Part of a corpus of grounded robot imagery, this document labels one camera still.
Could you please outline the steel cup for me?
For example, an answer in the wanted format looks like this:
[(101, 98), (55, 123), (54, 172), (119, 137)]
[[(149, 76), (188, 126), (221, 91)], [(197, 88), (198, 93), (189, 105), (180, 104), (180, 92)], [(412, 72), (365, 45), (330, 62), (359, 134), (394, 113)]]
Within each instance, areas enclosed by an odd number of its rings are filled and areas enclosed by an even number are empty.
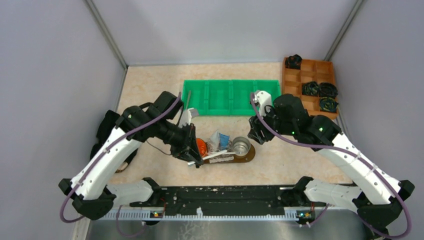
[(250, 151), (251, 143), (246, 137), (238, 136), (232, 140), (231, 149), (235, 155), (242, 157)]

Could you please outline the rolled dark sock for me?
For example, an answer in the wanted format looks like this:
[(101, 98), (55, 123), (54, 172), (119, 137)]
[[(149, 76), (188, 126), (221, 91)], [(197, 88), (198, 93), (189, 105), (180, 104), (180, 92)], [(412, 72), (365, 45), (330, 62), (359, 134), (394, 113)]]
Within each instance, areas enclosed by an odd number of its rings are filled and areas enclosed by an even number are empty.
[(316, 81), (305, 82), (301, 85), (301, 93), (305, 96), (317, 97), (319, 95), (319, 88)]
[(319, 99), (320, 111), (328, 113), (336, 113), (339, 103), (332, 97), (321, 97)]
[(339, 92), (337, 87), (329, 82), (322, 82), (318, 85), (318, 96), (321, 98), (335, 99)]
[(302, 57), (298, 54), (291, 55), (285, 58), (284, 66), (287, 69), (300, 70), (302, 65)]

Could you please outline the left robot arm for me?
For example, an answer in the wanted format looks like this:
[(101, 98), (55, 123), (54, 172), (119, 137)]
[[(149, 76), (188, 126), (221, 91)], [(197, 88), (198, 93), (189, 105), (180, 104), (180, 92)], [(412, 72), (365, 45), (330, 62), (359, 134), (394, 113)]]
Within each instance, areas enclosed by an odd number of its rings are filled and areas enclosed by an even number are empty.
[(81, 218), (98, 220), (111, 209), (132, 203), (156, 204), (160, 186), (145, 177), (135, 183), (109, 184), (122, 163), (149, 138), (170, 146), (172, 157), (200, 167), (203, 156), (196, 141), (192, 119), (195, 108), (184, 109), (180, 95), (164, 91), (153, 103), (128, 107), (120, 115), (102, 147), (73, 178), (64, 178), (59, 188)]

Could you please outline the green divided plastic bin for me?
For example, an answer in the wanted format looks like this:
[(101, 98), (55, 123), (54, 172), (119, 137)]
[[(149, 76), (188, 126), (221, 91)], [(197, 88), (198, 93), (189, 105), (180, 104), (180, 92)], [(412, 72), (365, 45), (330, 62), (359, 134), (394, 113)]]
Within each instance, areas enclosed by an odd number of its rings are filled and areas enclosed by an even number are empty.
[(197, 109), (200, 116), (252, 116), (250, 93), (266, 91), (272, 99), (281, 95), (280, 82), (269, 79), (208, 79), (185, 80), (182, 101), (186, 104), (188, 91), (191, 97), (188, 108)]

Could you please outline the blue toothpaste tube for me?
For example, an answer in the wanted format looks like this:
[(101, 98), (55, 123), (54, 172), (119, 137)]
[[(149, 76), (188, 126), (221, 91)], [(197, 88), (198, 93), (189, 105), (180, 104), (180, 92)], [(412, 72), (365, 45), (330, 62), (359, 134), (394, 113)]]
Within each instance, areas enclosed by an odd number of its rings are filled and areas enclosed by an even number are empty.
[(218, 136), (219, 136), (219, 147), (226, 148), (230, 143), (230, 136), (220, 132), (218, 133)]

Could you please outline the clear glass cup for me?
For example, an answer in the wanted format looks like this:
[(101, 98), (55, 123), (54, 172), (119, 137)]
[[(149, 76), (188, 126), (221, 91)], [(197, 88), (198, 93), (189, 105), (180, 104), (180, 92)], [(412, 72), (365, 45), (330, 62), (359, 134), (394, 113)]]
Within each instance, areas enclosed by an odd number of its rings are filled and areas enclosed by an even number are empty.
[(209, 164), (221, 164), (233, 161), (235, 157), (232, 152), (231, 143), (229, 138), (220, 138), (218, 141), (209, 139), (206, 142), (207, 154), (203, 157), (203, 160)]

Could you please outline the brown oval wooden tray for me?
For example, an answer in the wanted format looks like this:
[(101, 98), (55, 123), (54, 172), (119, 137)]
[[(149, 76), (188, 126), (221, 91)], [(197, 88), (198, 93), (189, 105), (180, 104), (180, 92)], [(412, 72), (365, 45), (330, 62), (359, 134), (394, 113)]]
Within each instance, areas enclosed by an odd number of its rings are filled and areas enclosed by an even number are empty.
[(250, 161), (252, 161), (254, 159), (255, 155), (256, 155), (256, 150), (255, 150), (255, 148), (253, 146), (251, 146), (251, 148), (250, 148), (250, 150), (249, 150), (249, 152), (248, 152), (247, 155), (245, 155), (245, 156), (234, 155), (234, 160), (233, 161), (230, 161), (230, 162), (227, 162), (227, 163), (208, 163), (208, 162), (205, 162), (204, 160), (203, 161), (204, 161), (205, 164), (248, 163), (248, 162), (250, 162)]

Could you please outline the wooden compartment box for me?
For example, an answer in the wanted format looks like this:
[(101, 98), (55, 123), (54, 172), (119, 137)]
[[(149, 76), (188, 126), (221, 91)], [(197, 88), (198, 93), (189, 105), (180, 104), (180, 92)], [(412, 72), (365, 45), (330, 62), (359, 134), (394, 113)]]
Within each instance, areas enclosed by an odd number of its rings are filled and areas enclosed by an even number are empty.
[(335, 120), (339, 115), (339, 90), (331, 61), (285, 57), (282, 63), (281, 91), (299, 97), (310, 115)]

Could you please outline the orange mug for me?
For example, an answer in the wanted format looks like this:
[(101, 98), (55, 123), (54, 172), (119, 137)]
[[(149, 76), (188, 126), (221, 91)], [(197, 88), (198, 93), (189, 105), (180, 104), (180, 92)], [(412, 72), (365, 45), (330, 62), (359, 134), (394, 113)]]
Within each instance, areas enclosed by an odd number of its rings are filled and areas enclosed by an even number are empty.
[(196, 138), (196, 145), (197, 145), (197, 148), (199, 150), (200, 156), (202, 158), (206, 157), (207, 154), (208, 154), (207, 143), (201, 138)]

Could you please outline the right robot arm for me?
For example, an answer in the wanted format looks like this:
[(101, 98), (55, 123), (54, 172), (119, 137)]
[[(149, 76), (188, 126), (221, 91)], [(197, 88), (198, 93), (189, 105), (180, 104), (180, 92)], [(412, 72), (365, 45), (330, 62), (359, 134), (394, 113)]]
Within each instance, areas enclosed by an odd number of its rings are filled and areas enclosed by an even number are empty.
[(401, 237), (411, 232), (412, 219), (406, 200), (415, 186), (409, 180), (398, 180), (385, 173), (330, 118), (309, 115), (300, 98), (292, 94), (272, 99), (268, 92), (258, 90), (250, 93), (249, 104), (254, 110), (254, 116), (249, 119), (250, 139), (264, 144), (278, 138), (311, 149), (353, 182), (342, 185), (304, 176), (294, 188), (298, 197), (350, 210), (372, 232), (382, 236), (388, 234), (388, 225), (404, 214), (406, 229)]

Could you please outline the white toothpaste tube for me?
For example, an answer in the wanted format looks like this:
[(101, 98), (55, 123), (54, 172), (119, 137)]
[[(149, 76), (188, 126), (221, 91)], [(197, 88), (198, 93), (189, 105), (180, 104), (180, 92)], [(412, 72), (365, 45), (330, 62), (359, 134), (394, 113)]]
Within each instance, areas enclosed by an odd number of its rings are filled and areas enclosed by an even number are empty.
[(216, 130), (208, 139), (208, 145), (212, 150), (218, 150), (220, 147), (220, 133)]

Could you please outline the grey toothbrush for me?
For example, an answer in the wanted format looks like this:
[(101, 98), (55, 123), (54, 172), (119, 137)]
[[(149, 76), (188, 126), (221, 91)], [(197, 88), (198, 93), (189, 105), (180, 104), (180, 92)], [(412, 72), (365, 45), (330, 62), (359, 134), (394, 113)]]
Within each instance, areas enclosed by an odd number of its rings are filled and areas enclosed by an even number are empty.
[(187, 110), (189, 108), (190, 98), (191, 98), (191, 90), (188, 91), (184, 110)]

